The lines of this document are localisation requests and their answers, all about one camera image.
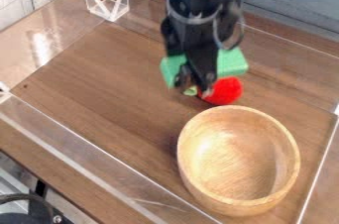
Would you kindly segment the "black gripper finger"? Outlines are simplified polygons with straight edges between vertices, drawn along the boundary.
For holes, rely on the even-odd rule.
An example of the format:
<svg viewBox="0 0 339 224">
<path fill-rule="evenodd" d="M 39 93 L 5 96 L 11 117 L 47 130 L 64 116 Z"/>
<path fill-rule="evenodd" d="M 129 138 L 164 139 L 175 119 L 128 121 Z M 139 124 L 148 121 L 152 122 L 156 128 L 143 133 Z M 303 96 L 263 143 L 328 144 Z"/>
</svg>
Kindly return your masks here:
<svg viewBox="0 0 339 224">
<path fill-rule="evenodd" d="M 179 65 L 175 71 L 175 87 L 177 89 L 187 89 L 191 86 L 192 71 L 187 63 Z"/>
<path fill-rule="evenodd" d="M 217 66 L 212 58 L 189 59 L 189 83 L 201 91 L 201 95 L 208 97 L 213 93 L 213 84 L 217 79 Z"/>
</svg>

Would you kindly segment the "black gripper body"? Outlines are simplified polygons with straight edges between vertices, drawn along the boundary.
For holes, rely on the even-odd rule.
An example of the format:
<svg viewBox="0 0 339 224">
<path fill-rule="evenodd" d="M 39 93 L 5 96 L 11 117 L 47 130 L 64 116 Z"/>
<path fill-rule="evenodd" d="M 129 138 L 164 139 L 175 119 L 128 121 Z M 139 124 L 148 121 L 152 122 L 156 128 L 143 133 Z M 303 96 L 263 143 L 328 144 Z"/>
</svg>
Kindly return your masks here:
<svg viewBox="0 0 339 224">
<path fill-rule="evenodd" d="M 243 0 L 165 0 L 161 35 L 167 56 L 184 54 L 189 59 L 212 58 L 219 50 L 231 51 L 241 38 L 227 48 L 223 42 L 235 32 L 241 19 Z"/>
</svg>

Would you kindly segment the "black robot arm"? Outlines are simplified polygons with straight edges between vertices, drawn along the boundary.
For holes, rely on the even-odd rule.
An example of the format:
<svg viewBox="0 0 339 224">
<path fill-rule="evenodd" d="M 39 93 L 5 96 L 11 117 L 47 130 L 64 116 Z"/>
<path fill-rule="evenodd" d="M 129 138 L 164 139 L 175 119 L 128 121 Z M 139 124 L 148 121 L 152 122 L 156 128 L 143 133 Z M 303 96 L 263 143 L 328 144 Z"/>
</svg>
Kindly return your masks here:
<svg viewBox="0 0 339 224">
<path fill-rule="evenodd" d="M 241 75 L 245 33 L 244 0 L 165 0 L 160 32 L 167 51 L 160 69 L 167 86 L 204 96 L 216 82 Z"/>
</svg>

